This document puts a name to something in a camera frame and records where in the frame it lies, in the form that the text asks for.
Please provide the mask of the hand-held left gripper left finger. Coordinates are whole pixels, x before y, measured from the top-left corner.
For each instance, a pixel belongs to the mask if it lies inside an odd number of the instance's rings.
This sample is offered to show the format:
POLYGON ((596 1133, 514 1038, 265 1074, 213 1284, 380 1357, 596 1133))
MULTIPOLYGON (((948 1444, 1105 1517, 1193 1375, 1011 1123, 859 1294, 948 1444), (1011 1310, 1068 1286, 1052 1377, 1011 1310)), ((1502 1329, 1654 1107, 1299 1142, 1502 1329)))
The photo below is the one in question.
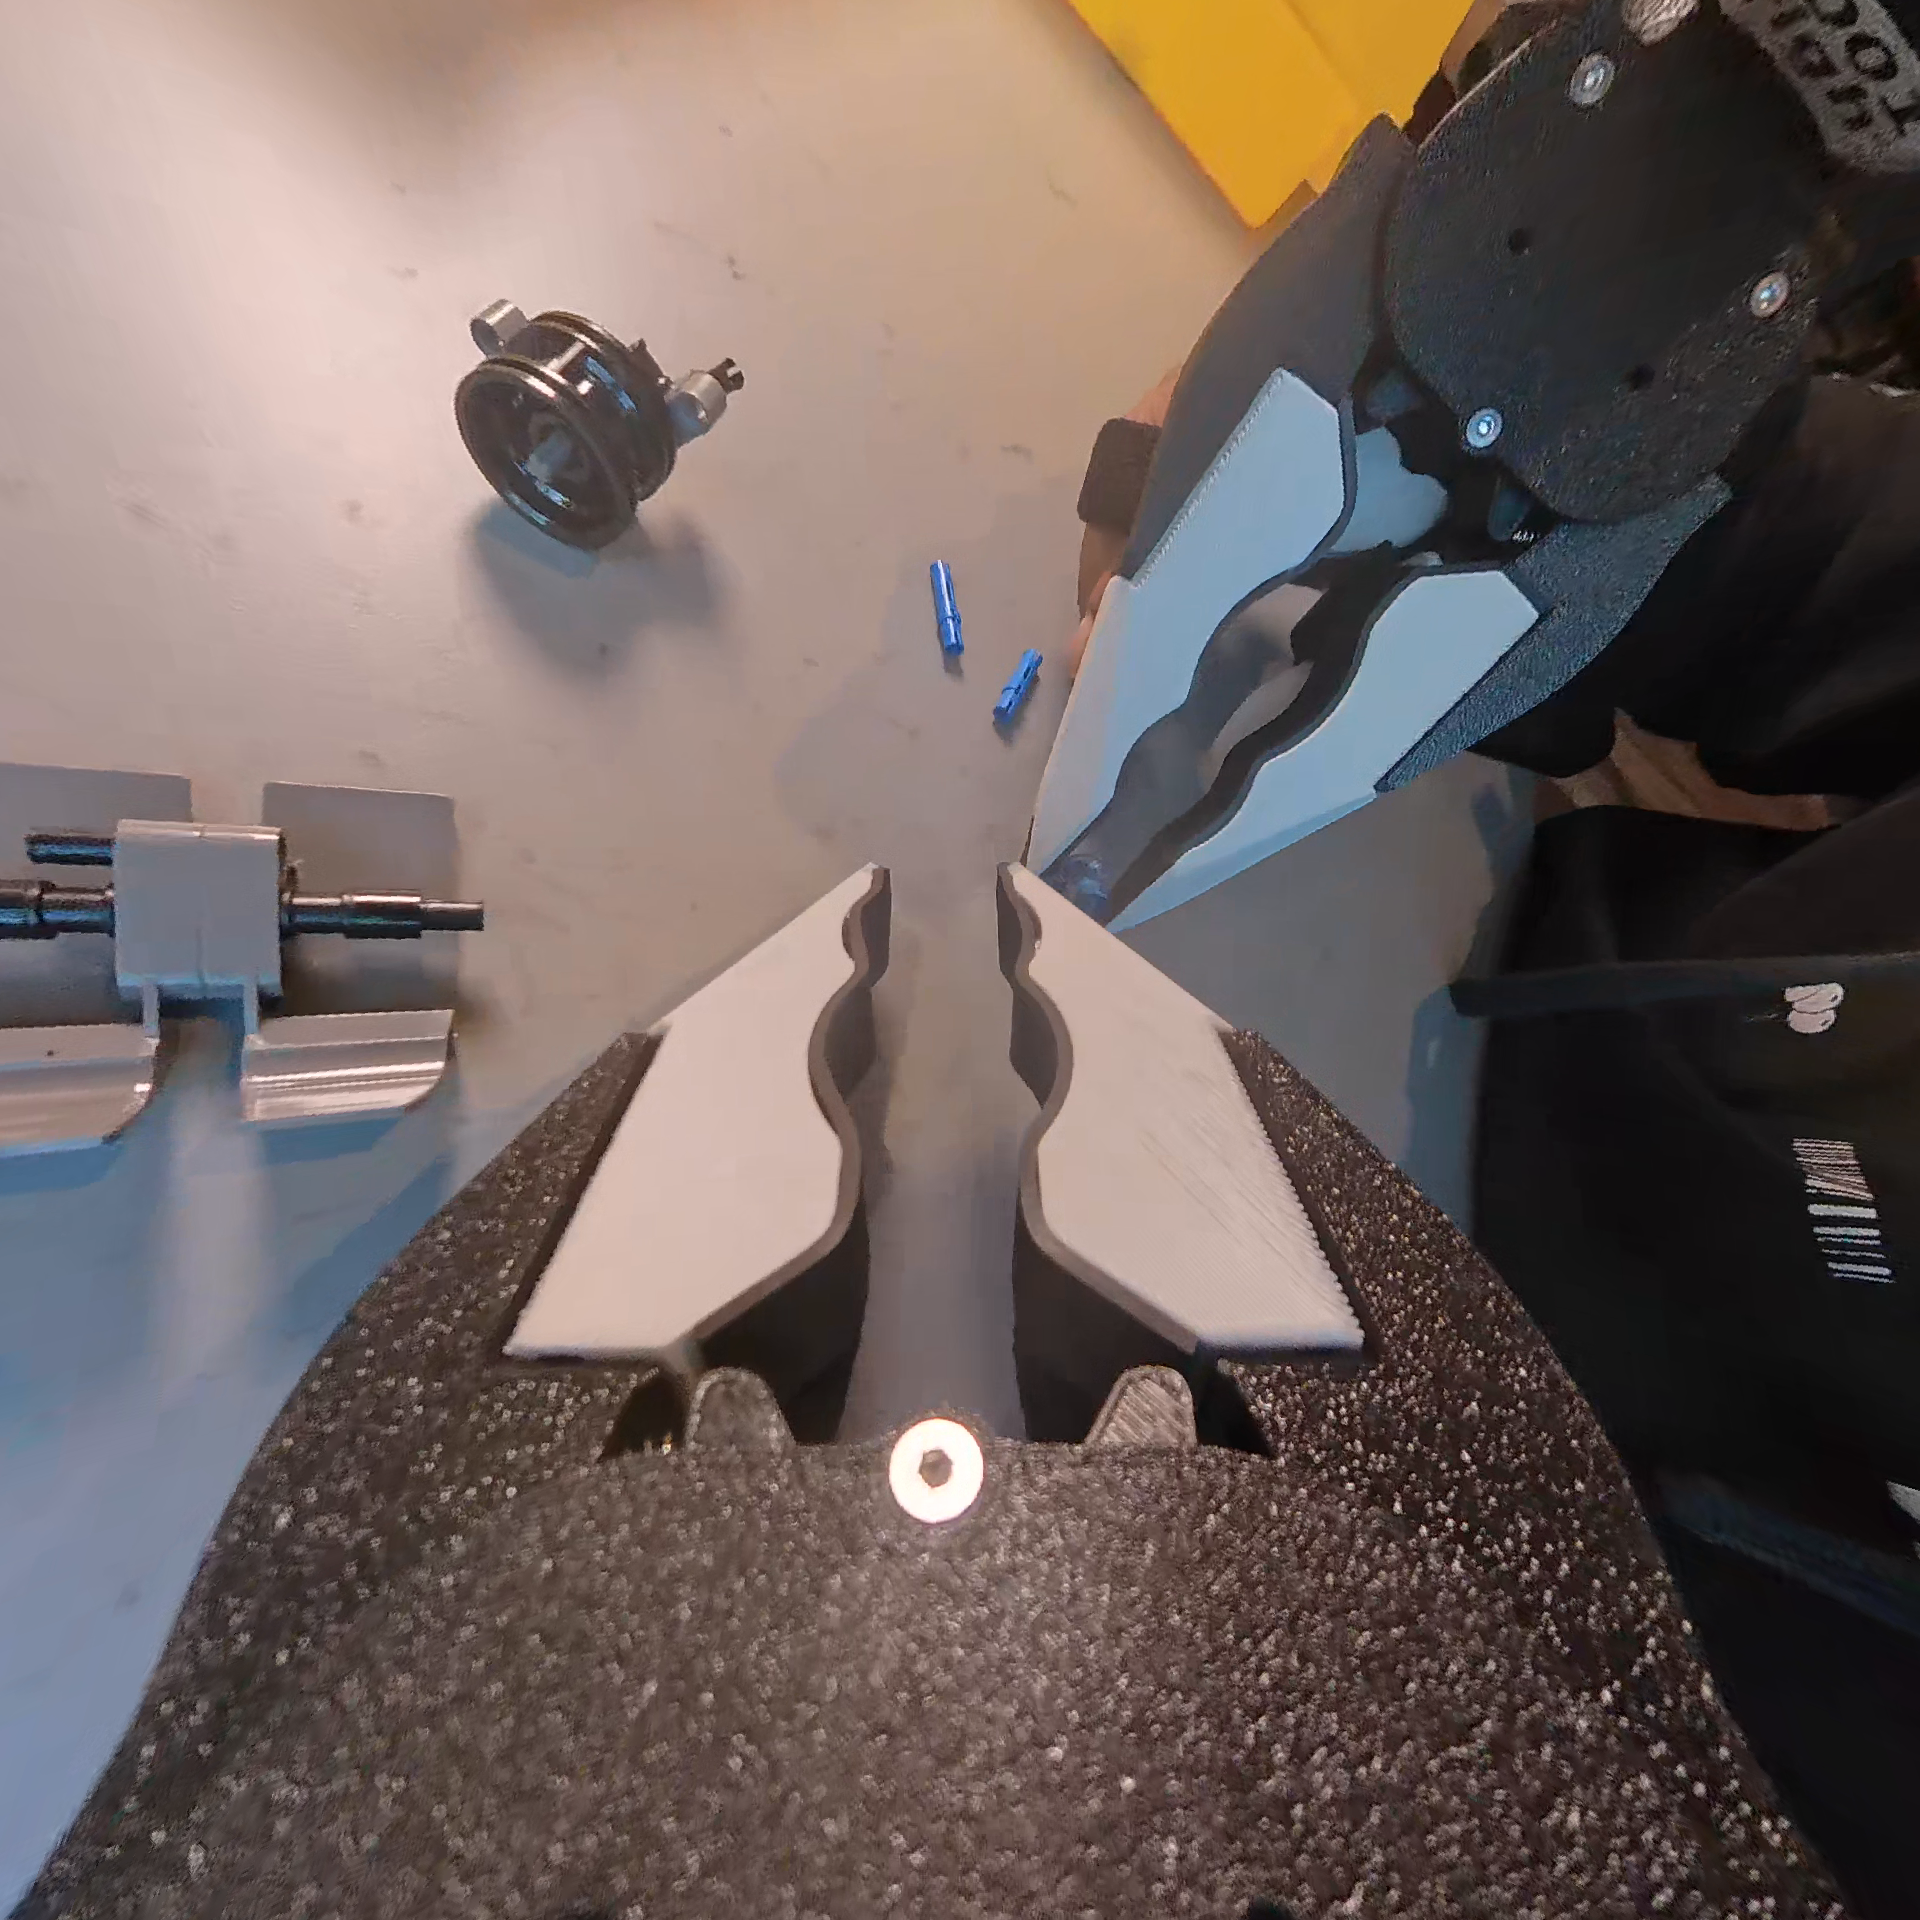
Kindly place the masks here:
POLYGON ((893 870, 865 860, 642 1031, 506 1360, 648 1368, 682 1401, 743 1368, 800 1444, 838 1440, 873 1284, 848 1093, 885 966, 893 870))

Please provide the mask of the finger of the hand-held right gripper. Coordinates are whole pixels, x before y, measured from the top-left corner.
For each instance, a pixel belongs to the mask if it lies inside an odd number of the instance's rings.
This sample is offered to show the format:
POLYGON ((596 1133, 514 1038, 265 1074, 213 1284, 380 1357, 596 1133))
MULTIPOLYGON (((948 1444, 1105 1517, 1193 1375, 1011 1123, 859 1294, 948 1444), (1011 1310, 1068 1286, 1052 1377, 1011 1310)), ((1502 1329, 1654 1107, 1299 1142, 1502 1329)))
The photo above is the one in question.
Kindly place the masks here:
POLYGON ((1417 761, 1443 746, 1448 713, 1542 624, 1535 599, 1490 567, 1417 571, 1359 624, 1359 656, 1330 713, 1267 761, 1259 761, 1237 807, 1203 831, 1137 901, 1111 909, 1129 933, 1233 870, 1370 807, 1393 781, 1421 779, 1417 761))
POLYGON ((1105 860, 1111 886, 1203 803, 1203 761, 1259 667, 1203 664, 1216 630, 1349 528, 1357 405, 1267 372, 1170 538, 1097 610, 1058 717, 1028 865, 1105 860))

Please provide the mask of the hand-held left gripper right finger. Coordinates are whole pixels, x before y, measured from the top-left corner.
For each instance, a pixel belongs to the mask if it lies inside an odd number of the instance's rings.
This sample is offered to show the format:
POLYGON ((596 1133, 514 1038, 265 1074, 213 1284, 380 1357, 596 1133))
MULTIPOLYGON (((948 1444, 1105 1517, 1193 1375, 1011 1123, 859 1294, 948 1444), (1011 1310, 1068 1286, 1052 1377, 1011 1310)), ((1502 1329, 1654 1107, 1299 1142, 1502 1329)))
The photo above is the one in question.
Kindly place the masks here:
POLYGON ((1178 1377, 1199 1440, 1251 1444, 1226 1368, 1367 1368, 1349 1259, 1299 1195, 1233 1031, 1079 901, 992 881, 1017 1152, 1011 1357, 1021 1435, 1084 1444, 1137 1368, 1178 1377))

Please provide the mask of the black toy wheel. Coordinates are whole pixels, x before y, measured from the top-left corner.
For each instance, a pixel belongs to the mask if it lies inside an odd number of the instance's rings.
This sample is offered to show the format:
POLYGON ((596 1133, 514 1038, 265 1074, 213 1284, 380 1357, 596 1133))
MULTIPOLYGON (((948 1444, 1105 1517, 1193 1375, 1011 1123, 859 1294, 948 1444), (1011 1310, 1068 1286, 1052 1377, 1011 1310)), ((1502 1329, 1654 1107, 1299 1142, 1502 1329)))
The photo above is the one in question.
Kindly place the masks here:
POLYGON ((682 457, 658 357, 515 303, 489 303, 471 335, 479 360, 459 377, 453 424, 479 481, 550 542, 622 542, 682 457))

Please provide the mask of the yellow plastic bin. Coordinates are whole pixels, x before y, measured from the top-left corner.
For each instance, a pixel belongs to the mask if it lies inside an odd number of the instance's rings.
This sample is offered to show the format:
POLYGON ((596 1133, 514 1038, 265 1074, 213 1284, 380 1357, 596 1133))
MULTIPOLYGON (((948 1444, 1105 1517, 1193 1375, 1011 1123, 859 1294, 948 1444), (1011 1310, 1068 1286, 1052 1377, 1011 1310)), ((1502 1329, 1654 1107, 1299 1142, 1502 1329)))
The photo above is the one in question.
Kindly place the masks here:
POLYGON ((1243 230, 1317 201, 1370 123, 1406 124, 1469 33, 1500 17, 1469 0, 1069 0, 1069 15, 1243 230))

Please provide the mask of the grey panel brick assembly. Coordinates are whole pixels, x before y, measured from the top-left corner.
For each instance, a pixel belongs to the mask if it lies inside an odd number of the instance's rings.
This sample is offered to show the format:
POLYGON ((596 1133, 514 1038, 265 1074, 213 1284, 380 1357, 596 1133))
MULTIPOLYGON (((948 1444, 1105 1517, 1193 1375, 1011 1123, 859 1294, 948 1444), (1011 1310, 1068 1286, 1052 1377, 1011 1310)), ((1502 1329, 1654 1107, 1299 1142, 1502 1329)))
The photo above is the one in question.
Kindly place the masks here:
POLYGON ((305 889, 291 820, 114 820, 23 831, 32 881, 8 881, 8 947, 109 940, 109 988, 132 1019, 8 1022, 0 1152, 76 1158, 114 1142, 164 1085, 169 1019, 239 1022, 239 1123, 385 1123, 453 1064, 453 1007, 281 1012, 291 947, 420 947, 489 928, 479 901, 420 889, 305 889))

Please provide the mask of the black hoodie drawstring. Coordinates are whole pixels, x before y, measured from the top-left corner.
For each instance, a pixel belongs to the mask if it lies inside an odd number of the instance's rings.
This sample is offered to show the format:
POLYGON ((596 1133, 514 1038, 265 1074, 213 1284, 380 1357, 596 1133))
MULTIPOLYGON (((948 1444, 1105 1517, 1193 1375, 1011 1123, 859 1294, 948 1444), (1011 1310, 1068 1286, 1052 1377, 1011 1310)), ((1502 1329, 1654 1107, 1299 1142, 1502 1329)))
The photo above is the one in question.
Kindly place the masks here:
POLYGON ((1913 981, 1920 950, 1854 956, 1680 956, 1680 966, 1586 966, 1586 969, 1513 969, 1448 981, 1464 1019, 1567 1019, 1567 1012, 1640 1012, 1680 1002, 1759 1002, 1793 988, 1883 988, 1913 981))

